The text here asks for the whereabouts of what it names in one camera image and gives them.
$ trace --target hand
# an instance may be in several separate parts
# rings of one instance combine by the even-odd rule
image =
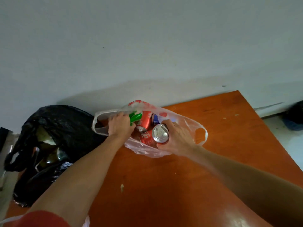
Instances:
[[[136,125],[132,123],[130,125],[130,119],[128,115],[124,115],[120,112],[117,115],[108,118],[108,135],[119,138],[123,143],[131,136]]]
[[[166,144],[158,143],[159,150],[168,151],[179,156],[187,156],[197,146],[187,129],[169,119],[162,121],[162,123],[166,124],[169,130],[169,141]]]

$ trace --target red sleeve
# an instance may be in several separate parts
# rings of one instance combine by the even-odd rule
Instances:
[[[44,210],[25,214],[15,227],[70,227],[70,225],[58,215]]]

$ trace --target table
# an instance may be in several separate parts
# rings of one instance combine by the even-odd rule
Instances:
[[[165,108],[205,126],[206,149],[303,187],[303,172],[239,91]],[[199,131],[197,140],[203,139]],[[12,203],[7,217],[23,212]],[[89,216],[92,227],[270,226],[187,158],[153,159],[125,147],[112,161]]]

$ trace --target transparent plastic bag with red print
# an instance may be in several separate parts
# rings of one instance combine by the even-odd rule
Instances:
[[[170,110],[164,109],[162,107],[156,107],[152,104],[146,103],[141,100],[136,100],[129,103],[127,106],[120,109],[113,109],[107,111],[100,111],[95,114],[95,118],[93,121],[92,129],[94,132],[100,135],[108,136],[107,127],[98,128],[96,124],[98,121],[103,121],[108,119],[108,117],[112,114],[118,114],[119,112],[124,112],[125,114],[131,114],[134,110],[137,111],[151,111],[154,114],[158,115],[159,122],[161,123],[163,120],[170,119],[171,121],[177,122],[180,126],[189,130],[191,137],[195,140],[195,132],[197,129],[202,128],[205,130],[205,140],[200,142],[198,145],[203,145],[208,137],[207,130],[198,122],[187,118],[185,116],[176,114]],[[153,148],[148,146],[136,139],[130,137],[125,143],[125,147],[131,149],[136,154],[146,155],[151,158],[160,158],[165,155],[170,155],[171,153],[166,151],[161,151],[157,148]]]

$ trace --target person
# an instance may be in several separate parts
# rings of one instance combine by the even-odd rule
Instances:
[[[194,143],[187,129],[170,120],[163,123],[167,125],[170,137],[167,144],[157,144],[160,150],[199,163],[271,225],[303,226],[302,188],[270,173],[207,151]],[[130,126],[128,115],[120,113],[110,118],[106,140],[69,167],[16,226],[82,226],[111,161],[134,128],[134,124]]]

